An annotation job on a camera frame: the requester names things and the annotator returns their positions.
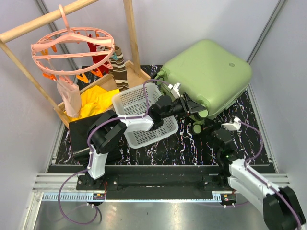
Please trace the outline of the green hard-shell suitcase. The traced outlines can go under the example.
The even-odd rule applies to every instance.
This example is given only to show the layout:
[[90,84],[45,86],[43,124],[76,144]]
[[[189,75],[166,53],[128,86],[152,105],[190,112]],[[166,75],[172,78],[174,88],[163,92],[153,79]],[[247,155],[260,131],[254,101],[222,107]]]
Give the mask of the green hard-shell suitcase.
[[252,77],[251,66],[212,40],[200,40],[153,75],[172,85],[180,83],[180,93],[206,109],[191,116],[192,132],[199,134],[207,119],[214,120],[246,90]]

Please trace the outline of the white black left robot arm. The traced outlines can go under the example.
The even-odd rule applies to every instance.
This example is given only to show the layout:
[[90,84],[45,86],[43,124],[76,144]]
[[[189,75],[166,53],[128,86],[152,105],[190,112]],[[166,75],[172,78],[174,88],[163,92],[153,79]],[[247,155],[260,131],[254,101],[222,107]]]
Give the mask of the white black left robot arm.
[[94,190],[103,186],[108,154],[118,146],[118,141],[128,132],[154,131],[163,125],[163,119],[176,115],[194,115],[206,107],[192,100],[187,93],[172,100],[162,95],[147,106],[141,115],[118,115],[113,110],[102,113],[88,130],[87,144],[90,148],[87,184]]

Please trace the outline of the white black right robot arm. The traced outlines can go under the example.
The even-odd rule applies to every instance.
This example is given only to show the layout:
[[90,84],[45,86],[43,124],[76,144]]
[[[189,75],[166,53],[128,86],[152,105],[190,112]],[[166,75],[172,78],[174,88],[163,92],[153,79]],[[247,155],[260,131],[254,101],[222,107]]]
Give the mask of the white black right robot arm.
[[307,220],[295,191],[269,181],[241,158],[226,129],[211,133],[216,163],[220,168],[218,185],[241,193],[263,216],[270,230],[299,230]]

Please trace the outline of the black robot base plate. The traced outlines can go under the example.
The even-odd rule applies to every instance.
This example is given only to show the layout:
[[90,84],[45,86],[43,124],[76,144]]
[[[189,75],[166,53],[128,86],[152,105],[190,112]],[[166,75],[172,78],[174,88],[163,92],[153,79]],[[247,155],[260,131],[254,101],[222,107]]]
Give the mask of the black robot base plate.
[[234,189],[218,166],[106,166],[98,180],[80,173],[54,186],[61,201],[218,202]]

